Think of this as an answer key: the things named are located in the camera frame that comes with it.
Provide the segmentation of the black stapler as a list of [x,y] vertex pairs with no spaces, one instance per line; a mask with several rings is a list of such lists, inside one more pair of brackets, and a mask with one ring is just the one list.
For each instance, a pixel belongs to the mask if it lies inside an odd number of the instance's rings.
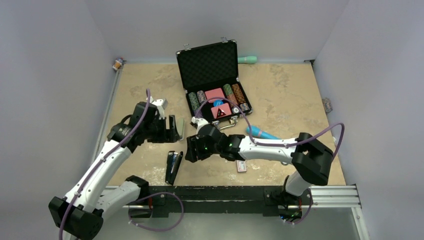
[[165,182],[171,186],[174,185],[181,161],[183,159],[183,151],[169,151],[166,159]]

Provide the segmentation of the beige stapler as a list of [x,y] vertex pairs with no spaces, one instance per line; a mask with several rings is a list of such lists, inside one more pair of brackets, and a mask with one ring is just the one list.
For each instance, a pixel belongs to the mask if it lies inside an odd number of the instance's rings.
[[182,141],[184,138],[184,132],[185,132],[185,120],[183,118],[179,118],[176,121],[176,128],[179,135],[179,141]]

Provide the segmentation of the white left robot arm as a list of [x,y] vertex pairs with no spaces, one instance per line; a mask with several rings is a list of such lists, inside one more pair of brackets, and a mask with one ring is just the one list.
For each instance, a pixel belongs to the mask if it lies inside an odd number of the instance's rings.
[[180,136],[174,115],[165,116],[166,99],[139,102],[133,114],[113,126],[99,155],[78,183],[63,197],[53,197],[48,209],[61,240],[92,240],[104,222],[123,206],[142,205],[151,195],[149,183],[135,175],[104,194],[118,168],[145,141],[175,143]]

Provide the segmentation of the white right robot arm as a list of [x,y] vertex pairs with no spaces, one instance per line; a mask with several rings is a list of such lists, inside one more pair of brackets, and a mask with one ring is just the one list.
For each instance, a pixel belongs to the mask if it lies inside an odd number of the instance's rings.
[[280,196],[294,203],[310,186],[329,182],[334,152],[306,132],[290,139],[259,139],[244,134],[226,135],[210,124],[189,136],[185,159],[195,163],[212,155],[227,161],[269,160],[293,165],[295,172],[287,177]]

